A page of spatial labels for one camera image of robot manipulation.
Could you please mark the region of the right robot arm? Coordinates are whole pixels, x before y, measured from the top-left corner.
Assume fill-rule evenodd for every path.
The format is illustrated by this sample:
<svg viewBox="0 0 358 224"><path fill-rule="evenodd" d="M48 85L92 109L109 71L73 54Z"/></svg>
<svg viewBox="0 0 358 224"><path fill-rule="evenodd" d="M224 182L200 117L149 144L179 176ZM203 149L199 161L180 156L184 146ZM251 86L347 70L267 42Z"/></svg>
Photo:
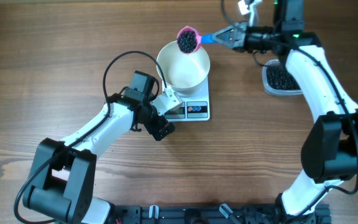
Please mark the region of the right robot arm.
<svg viewBox="0 0 358 224"><path fill-rule="evenodd" d="M213 39L237 52L276 55L310 107L314 125L301 149L302 171L277 199L277 220L300 223L343 182L355 182L348 195L358 191L358 104L336 78L318 36L305 31L303 1L275 1L271 27L258 25L258 5L239 1L244 21L229 21Z"/></svg>

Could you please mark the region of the pink scoop with blue handle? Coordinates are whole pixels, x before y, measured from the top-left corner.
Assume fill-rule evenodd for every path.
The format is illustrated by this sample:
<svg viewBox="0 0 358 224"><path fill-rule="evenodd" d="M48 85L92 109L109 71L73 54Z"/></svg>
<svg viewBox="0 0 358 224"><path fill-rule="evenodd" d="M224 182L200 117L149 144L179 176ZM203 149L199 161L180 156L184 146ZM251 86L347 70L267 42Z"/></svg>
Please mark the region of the pink scoop with blue handle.
<svg viewBox="0 0 358 224"><path fill-rule="evenodd" d="M177 45L184 54L198 51L203 44L215 44L212 34L201 35L195 28L185 26L177 35Z"/></svg>

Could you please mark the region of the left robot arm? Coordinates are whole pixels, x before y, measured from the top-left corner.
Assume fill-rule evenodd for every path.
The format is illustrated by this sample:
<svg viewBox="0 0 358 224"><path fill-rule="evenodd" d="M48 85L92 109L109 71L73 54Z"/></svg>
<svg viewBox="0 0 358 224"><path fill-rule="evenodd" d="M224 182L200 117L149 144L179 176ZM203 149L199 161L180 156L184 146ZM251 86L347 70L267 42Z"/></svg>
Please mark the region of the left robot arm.
<svg viewBox="0 0 358 224"><path fill-rule="evenodd" d="M77 132L44 139L35 152L29 178L15 203L49 217L48 223L118 223L115 206L94 197L97 160L111 144L143 124L156 141L175 129L164 114L182 103L174 92L159 96L127 90L106 98L102 110Z"/></svg>

